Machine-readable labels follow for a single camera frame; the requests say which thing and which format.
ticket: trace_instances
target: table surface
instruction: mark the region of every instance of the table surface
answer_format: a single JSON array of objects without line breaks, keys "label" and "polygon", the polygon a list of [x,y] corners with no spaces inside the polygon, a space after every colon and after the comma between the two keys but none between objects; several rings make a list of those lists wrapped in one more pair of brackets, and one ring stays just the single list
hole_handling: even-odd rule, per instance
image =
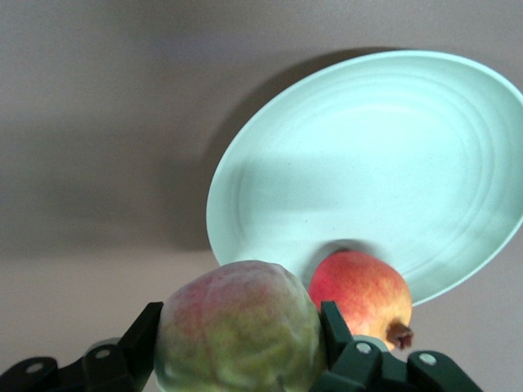
[{"label": "table surface", "polygon": [[[393,48],[468,56],[523,88],[522,19],[508,0],[3,2],[0,372],[35,355],[65,366],[217,266],[212,174],[278,92]],[[414,349],[485,391],[521,390],[522,252],[520,230],[416,307]]]}]

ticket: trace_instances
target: white surface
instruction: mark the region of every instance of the white surface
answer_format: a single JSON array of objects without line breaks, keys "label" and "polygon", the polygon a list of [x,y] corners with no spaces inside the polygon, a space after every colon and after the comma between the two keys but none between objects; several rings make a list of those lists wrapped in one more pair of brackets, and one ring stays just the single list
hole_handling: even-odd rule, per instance
[{"label": "white surface", "polygon": [[295,83],[224,153],[208,195],[220,264],[280,263],[308,287],[349,247],[414,306],[470,278],[523,219],[523,95],[461,56],[387,51]]},{"label": "white surface", "polygon": [[[369,47],[417,47],[522,88],[522,18],[506,0],[3,2],[0,372],[64,366],[216,266],[212,173],[285,87]],[[414,348],[487,391],[523,388],[522,236],[413,315]]]}]

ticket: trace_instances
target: screw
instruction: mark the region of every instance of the screw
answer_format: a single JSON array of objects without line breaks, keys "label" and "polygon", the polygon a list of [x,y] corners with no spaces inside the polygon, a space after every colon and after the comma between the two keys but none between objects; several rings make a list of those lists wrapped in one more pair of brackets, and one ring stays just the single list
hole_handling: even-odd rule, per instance
[{"label": "screw", "polygon": [[436,358],[434,358],[432,355],[428,353],[422,353],[419,355],[419,358],[422,360],[423,363],[429,366],[434,366],[438,363]]},{"label": "screw", "polygon": [[110,350],[100,350],[95,354],[95,358],[102,359],[105,357],[109,357],[110,354],[111,354]]},{"label": "screw", "polygon": [[29,366],[27,369],[25,369],[25,372],[27,374],[33,374],[36,372],[40,372],[42,369],[43,369],[43,363],[36,362],[36,363],[33,363],[31,366]]},{"label": "screw", "polygon": [[364,343],[363,341],[356,345],[356,349],[362,354],[368,354],[373,350],[373,348],[370,345]]}]

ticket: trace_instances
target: light blue plate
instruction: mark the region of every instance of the light blue plate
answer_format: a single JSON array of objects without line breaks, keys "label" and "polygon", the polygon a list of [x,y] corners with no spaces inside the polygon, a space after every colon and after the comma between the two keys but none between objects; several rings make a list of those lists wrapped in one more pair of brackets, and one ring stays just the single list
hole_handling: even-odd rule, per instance
[{"label": "light blue plate", "polygon": [[254,115],[218,165],[208,236],[220,264],[280,263],[307,285],[330,252],[370,252],[415,305],[471,277],[523,217],[523,96],[434,51],[347,60]]}]

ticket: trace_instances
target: apple calyx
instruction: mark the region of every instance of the apple calyx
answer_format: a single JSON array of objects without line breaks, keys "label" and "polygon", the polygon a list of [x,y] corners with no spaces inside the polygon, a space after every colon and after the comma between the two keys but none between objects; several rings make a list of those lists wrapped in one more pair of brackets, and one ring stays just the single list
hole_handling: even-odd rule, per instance
[{"label": "apple calyx", "polygon": [[387,340],[400,350],[410,347],[413,338],[414,332],[412,329],[400,322],[391,324],[387,329]]}]

